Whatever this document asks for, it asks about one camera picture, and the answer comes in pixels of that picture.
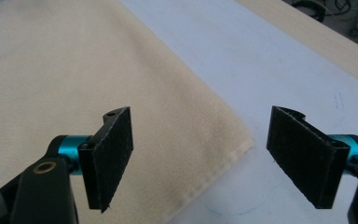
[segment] beige cloth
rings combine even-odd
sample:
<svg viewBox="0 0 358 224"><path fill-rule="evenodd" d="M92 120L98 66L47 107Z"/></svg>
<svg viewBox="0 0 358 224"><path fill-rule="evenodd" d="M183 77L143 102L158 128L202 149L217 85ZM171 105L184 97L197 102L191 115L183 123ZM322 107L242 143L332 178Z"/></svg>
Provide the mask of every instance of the beige cloth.
<svg viewBox="0 0 358 224"><path fill-rule="evenodd" d="M72 177L81 223L167 222L253 143L117 1L0 1L0 187L56 135L94 134L102 114L125 105L129 166L102 215L88 209L82 177Z"/></svg>

